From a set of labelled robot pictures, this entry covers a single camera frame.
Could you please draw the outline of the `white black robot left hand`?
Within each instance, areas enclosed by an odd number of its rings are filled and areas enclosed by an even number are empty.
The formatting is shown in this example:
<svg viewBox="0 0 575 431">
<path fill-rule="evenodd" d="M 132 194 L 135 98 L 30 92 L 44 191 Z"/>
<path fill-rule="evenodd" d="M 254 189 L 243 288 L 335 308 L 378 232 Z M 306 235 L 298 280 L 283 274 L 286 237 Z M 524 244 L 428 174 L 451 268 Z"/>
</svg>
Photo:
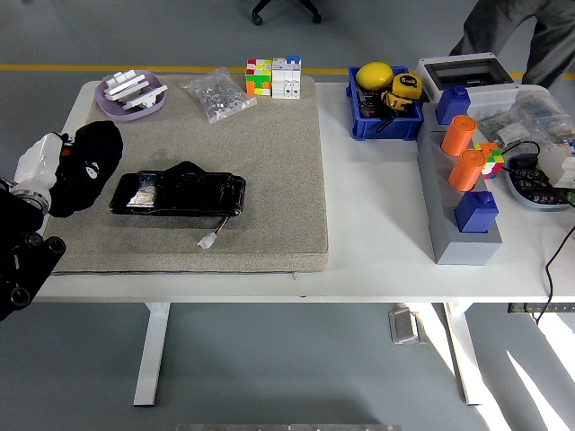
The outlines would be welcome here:
<svg viewBox="0 0 575 431">
<path fill-rule="evenodd" d="M 10 192 L 47 212 L 54 206 L 90 206 L 106 180 L 89 140 L 48 133 L 19 159 Z"/>
</svg>

